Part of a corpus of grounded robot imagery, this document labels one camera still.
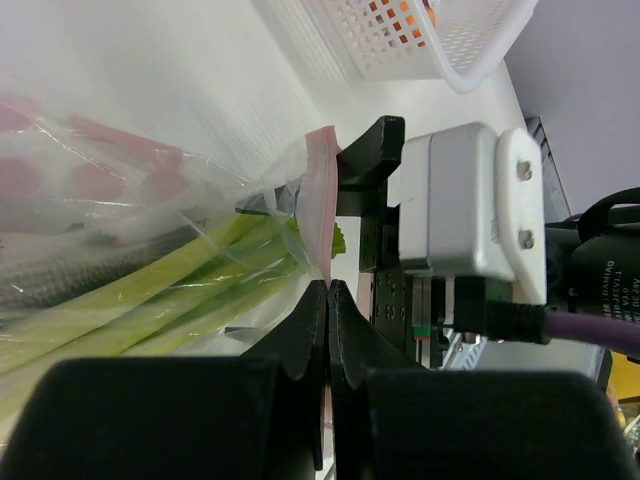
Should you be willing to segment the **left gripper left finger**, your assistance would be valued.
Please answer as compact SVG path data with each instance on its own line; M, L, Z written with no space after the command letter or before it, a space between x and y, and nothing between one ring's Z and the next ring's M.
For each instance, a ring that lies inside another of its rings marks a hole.
M323 466L327 287L239 356L65 360L37 384L5 479L311 479Z

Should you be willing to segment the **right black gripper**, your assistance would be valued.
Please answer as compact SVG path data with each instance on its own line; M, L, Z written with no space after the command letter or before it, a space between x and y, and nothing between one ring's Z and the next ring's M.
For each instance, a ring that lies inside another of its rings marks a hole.
M444 332L446 282L402 270L397 207L371 213L386 202L386 183L400 166L404 143L405 120L385 115L337 155L336 215L363 217L359 262L360 271L372 275L370 322L410 358L440 368L450 347Z

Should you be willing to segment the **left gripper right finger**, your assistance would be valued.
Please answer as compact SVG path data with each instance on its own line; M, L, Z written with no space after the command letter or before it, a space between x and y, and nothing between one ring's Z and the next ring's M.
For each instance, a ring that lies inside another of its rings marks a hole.
M328 297L340 479L635 479L611 405L572 372L432 371Z

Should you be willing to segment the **green fake celery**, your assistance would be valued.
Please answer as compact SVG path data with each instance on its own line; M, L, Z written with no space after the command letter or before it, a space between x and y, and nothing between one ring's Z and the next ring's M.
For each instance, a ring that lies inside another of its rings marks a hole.
M319 274L296 218L237 214L108 285L1 319L1 421L19 415L59 362L210 353L229 326L261 329L281 318L301 280Z

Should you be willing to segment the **orange fake papaya slice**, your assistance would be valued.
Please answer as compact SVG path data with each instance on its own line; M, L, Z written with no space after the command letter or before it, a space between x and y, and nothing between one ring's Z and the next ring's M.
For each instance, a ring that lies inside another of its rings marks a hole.
M371 40L381 41L384 44L382 51L404 48L412 53L414 48L425 48L418 10L426 15L432 26L436 26L441 2L368 1L366 12L370 15L368 28L372 30Z

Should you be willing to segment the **clear zip top bag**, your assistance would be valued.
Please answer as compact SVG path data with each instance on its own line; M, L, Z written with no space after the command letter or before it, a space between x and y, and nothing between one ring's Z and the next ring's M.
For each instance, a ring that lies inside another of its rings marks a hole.
M1 419L78 357L170 355L328 279L333 126L304 134L264 178L93 120L1 100Z

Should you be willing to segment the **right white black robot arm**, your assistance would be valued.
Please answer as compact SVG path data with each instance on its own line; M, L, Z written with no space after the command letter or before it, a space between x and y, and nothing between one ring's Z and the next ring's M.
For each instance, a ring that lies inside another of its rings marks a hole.
M562 339L638 359L637 189L547 222L540 146L481 123L410 139L384 116L337 163L370 320L409 357L472 368L491 340Z

